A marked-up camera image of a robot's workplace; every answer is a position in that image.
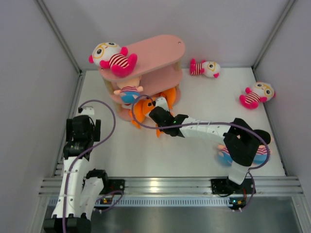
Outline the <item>orange shrimp plush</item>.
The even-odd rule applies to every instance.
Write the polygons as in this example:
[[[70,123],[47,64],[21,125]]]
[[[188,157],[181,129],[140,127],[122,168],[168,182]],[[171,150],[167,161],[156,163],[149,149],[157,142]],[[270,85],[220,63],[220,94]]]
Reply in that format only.
[[[164,97],[167,100],[169,110],[172,110],[173,104],[175,103],[176,100],[176,88],[172,87],[170,89],[160,92],[157,98],[159,97]]]
[[[153,101],[153,98],[139,100],[138,103],[136,103],[134,106],[134,111],[129,110],[131,123],[138,129],[140,128],[140,125],[136,121],[134,121],[133,114],[135,115],[137,121],[142,123],[146,118],[149,118],[149,113],[154,109],[155,106],[153,105]]]

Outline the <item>boy doll black hair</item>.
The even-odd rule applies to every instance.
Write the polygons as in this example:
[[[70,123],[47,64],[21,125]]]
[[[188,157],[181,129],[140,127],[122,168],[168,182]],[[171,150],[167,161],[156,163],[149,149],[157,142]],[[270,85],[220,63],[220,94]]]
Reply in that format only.
[[[259,129],[254,130],[254,132],[259,135],[267,143],[267,145],[269,145],[271,142],[274,142],[274,138],[268,132]],[[223,166],[231,166],[233,160],[229,154],[227,147],[225,145],[219,144],[217,146],[217,150],[217,158],[219,163]],[[267,158],[267,154],[267,148],[261,143],[254,157],[252,166],[259,166],[263,164]]]

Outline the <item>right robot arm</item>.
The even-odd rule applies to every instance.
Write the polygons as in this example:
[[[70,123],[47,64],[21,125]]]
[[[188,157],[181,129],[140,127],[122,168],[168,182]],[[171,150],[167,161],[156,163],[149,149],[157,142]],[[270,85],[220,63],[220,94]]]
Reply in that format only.
[[[244,188],[244,179],[261,144],[265,141],[244,120],[233,122],[207,122],[188,115],[173,116],[162,107],[155,107],[149,117],[165,134],[172,137],[197,137],[224,144],[232,158],[231,169],[226,181],[227,188],[237,193]]]

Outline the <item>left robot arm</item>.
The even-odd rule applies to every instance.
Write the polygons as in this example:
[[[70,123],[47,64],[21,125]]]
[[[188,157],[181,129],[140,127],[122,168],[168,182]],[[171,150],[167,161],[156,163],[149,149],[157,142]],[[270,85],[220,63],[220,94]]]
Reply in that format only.
[[[100,140],[100,126],[100,120],[93,121],[88,115],[67,119],[61,189],[52,216],[44,220],[45,232],[91,232],[97,197],[110,188],[106,171],[90,165],[93,144]]]

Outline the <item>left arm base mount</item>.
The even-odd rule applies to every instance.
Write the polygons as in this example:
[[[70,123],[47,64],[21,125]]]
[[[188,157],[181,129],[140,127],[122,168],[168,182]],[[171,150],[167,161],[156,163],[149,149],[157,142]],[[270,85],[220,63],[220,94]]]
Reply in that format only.
[[[124,191],[125,180],[124,179],[109,179],[104,184],[103,193],[108,194],[112,191]]]

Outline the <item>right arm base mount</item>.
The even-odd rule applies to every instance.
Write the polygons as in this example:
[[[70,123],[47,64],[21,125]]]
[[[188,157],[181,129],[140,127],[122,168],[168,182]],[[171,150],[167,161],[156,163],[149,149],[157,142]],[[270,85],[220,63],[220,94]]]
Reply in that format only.
[[[216,195],[251,194],[253,188],[254,184],[250,178],[246,178],[242,184],[236,184],[228,178],[211,179],[212,194]]]

